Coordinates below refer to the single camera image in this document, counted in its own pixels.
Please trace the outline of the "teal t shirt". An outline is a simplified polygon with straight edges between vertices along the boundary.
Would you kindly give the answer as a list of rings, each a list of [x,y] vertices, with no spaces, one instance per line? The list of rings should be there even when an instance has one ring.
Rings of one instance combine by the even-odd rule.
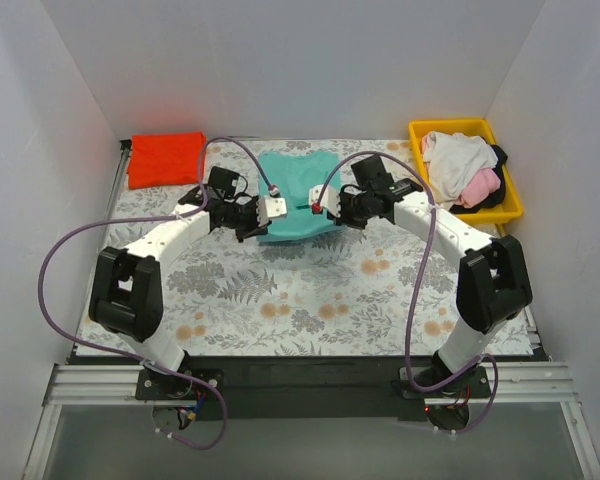
[[[276,185],[287,205],[287,216],[276,219],[268,233],[258,236],[261,243],[297,241],[336,231],[338,226],[324,216],[314,215],[308,202],[309,190],[321,185],[339,163],[338,155],[317,151],[301,156],[265,152],[260,164]]]

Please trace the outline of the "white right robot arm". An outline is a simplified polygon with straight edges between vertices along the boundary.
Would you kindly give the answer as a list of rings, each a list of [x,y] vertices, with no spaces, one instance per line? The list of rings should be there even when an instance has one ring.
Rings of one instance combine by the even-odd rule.
[[[355,192],[335,189],[329,181],[310,189],[311,211],[334,224],[363,230],[381,218],[418,236],[423,255],[441,255],[457,273],[459,318],[430,367],[415,374],[405,367],[412,390],[455,397],[469,384],[468,373],[486,356],[486,348],[504,323],[533,299],[524,253],[511,235],[493,237],[436,204],[417,172],[396,180],[386,170],[387,155],[364,151],[346,158],[354,174]]]

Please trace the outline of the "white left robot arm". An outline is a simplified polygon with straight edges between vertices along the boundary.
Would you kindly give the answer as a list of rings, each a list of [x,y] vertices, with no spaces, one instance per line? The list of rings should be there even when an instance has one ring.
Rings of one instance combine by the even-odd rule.
[[[162,325],[162,271],[190,246],[218,228],[238,241],[267,233],[287,214],[276,187],[266,195],[238,191],[239,174],[212,168],[206,183],[181,197],[169,220],[123,248],[107,247],[97,258],[88,314],[139,355],[149,381],[173,400],[209,395],[218,382],[197,373],[191,356]]]

